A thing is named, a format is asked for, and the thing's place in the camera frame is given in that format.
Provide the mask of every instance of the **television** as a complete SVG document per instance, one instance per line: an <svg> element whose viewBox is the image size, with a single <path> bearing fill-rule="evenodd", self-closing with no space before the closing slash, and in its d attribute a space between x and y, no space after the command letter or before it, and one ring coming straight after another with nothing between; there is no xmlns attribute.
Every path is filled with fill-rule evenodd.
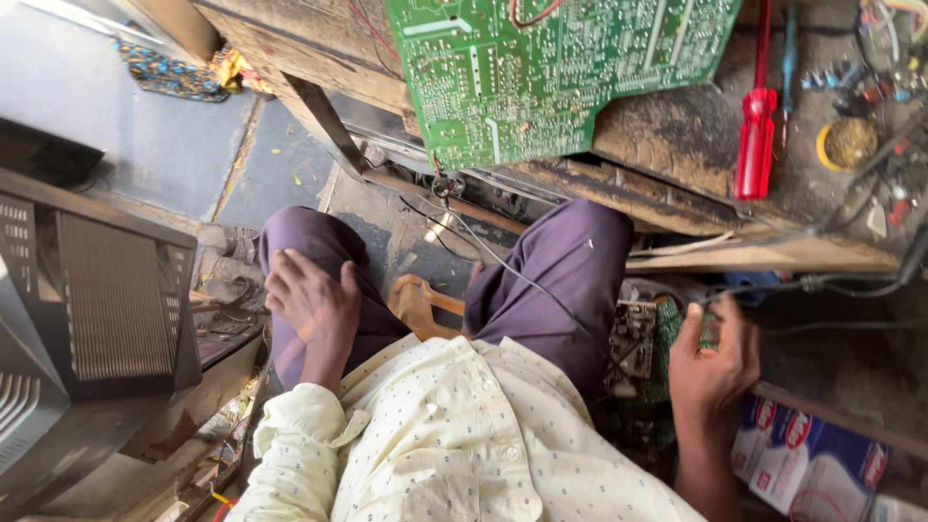
<svg viewBox="0 0 928 522"><path fill-rule="evenodd" d="M0 168L0 520L37 511L200 382L196 248Z"/></svg>

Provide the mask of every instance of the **blue floor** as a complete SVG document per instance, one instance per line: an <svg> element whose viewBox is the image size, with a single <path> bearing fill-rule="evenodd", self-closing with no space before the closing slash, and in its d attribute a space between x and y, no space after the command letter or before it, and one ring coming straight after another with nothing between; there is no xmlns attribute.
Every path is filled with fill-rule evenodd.
<svg viewBox="0 0 928 522"><path fill-rule="evenodd" d="M229 225L260 228L291 205L318 209L332 168L329 153L279 99L261 105L241 178L219 213L219 221Z"/></svg>
<svg viewBox="0 0 928 522"><path fill-rule="evenodd" d="M106 152L84 195L190 232L214 220L261 228L286 206L320 209L337 186L328 212L367 242L383 294L403 273L463 294L467 263L423 241L424 219L401 213L389 195L338 176L280 100L250 90L220 103L143 91L108 36L22 5L0 9L0 46L15 49L0 54L0 117ZM352 118L377 117L344 97L334 105ZM460 325L453 316L441 322Z"/></svg>
<svg viewBox="0 0 928 522"><path fill-rule="evenodd" d="M211 219L255 95L222 103L143 91L110 39L31 7L0 17L0 117L106 151L98 185Z"/></svg>

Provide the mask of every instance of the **red screwdriver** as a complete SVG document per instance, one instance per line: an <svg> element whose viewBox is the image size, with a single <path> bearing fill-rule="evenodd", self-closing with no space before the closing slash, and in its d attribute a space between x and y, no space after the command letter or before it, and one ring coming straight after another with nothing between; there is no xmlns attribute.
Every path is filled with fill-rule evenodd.
<svg viewBox="0 0 928 522"><path fill-rule="evenodd" d="M754 60L754 90L741 103L744 123L738 142L738 172L735 199L759 200L767 196L770 160L773 155L773 119L777 91L767 88L767 49L770 46L770 0L761 0L757 22L757 56Z"/></svg>

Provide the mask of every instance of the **printed circuit board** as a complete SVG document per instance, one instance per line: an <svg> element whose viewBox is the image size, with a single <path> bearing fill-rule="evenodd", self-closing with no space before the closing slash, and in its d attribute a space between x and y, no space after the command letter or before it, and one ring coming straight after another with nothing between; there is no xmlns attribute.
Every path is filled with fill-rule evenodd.
<svg viewBox="0 0 928 522"><path fill-rule="evenodd" d="M385 0L428 153L459 169L589 150L611 99L712 80L741 0ZM518 0L516 20L544 11Z"/></svg>

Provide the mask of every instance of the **cream polka dot shirt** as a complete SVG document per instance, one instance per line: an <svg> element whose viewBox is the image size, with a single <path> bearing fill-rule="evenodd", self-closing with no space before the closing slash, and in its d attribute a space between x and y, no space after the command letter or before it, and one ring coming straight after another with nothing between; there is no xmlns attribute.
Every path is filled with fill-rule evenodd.
<svg viewBox="0 0 928 522"><path fill-rule="evenodd" d="M414 334L342 379L270 399L228 520L703 520L593 429L553 364Z"/></svg>

